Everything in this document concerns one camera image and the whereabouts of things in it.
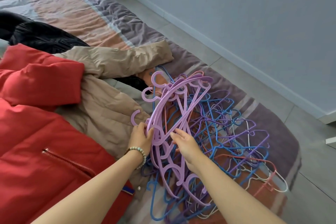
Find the zipper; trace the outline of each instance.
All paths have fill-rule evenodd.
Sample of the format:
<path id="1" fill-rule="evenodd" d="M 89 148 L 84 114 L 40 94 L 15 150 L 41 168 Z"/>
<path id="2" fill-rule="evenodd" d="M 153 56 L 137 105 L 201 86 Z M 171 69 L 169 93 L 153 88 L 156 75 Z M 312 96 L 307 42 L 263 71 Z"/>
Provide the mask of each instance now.
<path id="1" fill-rule="evenodd" d="M 50 151 L 49 149 L 43 149 L 42 150 L 42 153 L 43 154 L 46 154 L 52 158 L 55 158 L 59 161 L 62 161 L 63 163 L 67 164 L 68 166 L 72 167 L 73 169 L 77 170 L 78 172 L 86 175 L 87 177 L 89 178 L 93 178 L 94 176 L 96 176 L 96 173 L 91 169 L 91 168 L 88 168 L 88 167 L 85 167 L 81 164 L 78 164 L 70 159 L 67 159 L 61 155 L 58 155 L 56 153 L 54 153 L 53 151 Z"/>

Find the white wall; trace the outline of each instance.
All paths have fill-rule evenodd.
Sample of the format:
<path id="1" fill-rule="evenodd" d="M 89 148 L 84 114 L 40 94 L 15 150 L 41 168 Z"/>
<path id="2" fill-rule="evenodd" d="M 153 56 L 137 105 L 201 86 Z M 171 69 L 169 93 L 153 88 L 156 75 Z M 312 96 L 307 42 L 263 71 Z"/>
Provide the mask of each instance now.
<path id="1" fill-rule="evenodd" d="M 336 0 L 147 1 L 315 117 L 336 110 Z"/>

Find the pile of hangers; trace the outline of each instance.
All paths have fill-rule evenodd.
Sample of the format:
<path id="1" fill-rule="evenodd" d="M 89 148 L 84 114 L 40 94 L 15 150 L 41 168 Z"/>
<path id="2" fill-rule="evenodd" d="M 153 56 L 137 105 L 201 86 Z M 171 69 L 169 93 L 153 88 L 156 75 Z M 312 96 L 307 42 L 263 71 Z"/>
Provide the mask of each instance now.
<path id="1" fill-rule="evenodd" d="M 158 74 L 163 74 L 163 71 L 153 73 L 153 85 L 144 89 L 142 93 L 145 101 L 153 103 L 153 114 L 146 123 L 147 132 L 150 128 L 154 128 L 155 132 L 150 157 L 142 170 L 143 175 L 153 175 L 147 186 L 147 189 L 151 190 L 150 185 L 153 185 L 150 208 L 152 219 L 165 220 L 166 223 L 183 223 L 196 216 L 201 219 L 209 218 L 218 210 L 200 179 L 188 170 L 183 156 L 176 152 L 176 145 L 170 138 L 170 132 L 175 128 L 192 135 L 203 153 L 232 179 L 239 178 L 243 172 L 249 173 L 240 182 L 241 186 L 248 183 L 246 190 L 250 187 L 252 179 L 262 181 L 263 185 L 254 196 L 266 185 L 272 187 L 269 182 L 274 175 L 284 181 L 274 164 L 267 160 L 269 134 L 265 130 L 256 129 L 253 121 L 244 119 L 239 110 L 232 109 L 234 101 L 229 98 L 228 91 L 223 90 L 226 96 L 222 99 L 212 98 L 208 93 L 212 78 L 204 76 L 202 71 L 189 77 L 181 74 L 176 79 L 166 72 L 170 82 L 162 85 L 156 83 L 155 78 Z M 145 97 L 148 90 L 154 92 L 152 99 Z M 135 111 L 131 118 L 134 125 L 137 113 L 138 111 Z M 265 136 L 255 145 L 253 137 L 260 133 Z M 271 164 L 273 171 L 268 169 L 267 177 L 261 178 L 256 171 L 265 163 Z M 153 216 L 153 204 L 159 181 L 162 181 L 165 187 L 164 201 L 167 207 L 165 214 L 157 218 Z"/>

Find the bed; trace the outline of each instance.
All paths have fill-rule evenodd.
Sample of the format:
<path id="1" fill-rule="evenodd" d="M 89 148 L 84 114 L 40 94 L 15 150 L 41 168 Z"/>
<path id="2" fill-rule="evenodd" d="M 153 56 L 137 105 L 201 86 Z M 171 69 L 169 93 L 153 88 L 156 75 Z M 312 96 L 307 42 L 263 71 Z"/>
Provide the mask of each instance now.
<path id="1" fill-rule="evenodd" d="M 166 39 L 164 35 L 147 26 L 116 0 L 4 0 L 0 1 L 0 9 L 61 28 L 90 46 L 128 49 Z M 172 76 L 203 71 L 205 75 L 214 79 L 210 93 L 215 97 L 221 98 L 223 94 L 218 90 L 228 90 L 230 98 L 235 102 L 235 109 L 239 110 L 244 118 L 255 121 L 257 128 L 267 130 L 269 133 L 268 160 L 275 164 L 279 174 L 285 178 L 291 188 L 301 166 L 301 155 L 298 141 L 283 122 L 192 53 L 169 39 L 166 40 L 173 53 L 174 61 L 165 64 L 164 68 Z M 165 208 L 162 200 L 163 191 L 164 189 L 160 188 L 155 197 L 153 212 L 157 215 L 160 215 Z M 134 201 L 130 205 L 125 214 L 125 220 L 134 224 L 157 223 L 149 215 L 151 199 L 151 192 L 146 191 L 141 202 Z M 265 190 L 258 196 L 258 200 L 280 215 L 286 203 L 286 196 L 284 193 Z"/>

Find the tiled floor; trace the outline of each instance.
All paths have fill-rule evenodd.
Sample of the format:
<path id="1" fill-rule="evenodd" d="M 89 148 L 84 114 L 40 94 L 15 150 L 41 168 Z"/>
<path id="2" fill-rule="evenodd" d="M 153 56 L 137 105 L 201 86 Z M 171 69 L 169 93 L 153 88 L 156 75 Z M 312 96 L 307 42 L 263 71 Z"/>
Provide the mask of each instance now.
<path id="1" fill-rule="evenodd" d="M 282 218 L 288 224 L 336 223 L 336 149 L 324 143 L 336 136 L 336 127 L 322 124 L 138 1 L 117 1 L 272 110 L 294 134 L 301 145 L 302 168 Z"/>

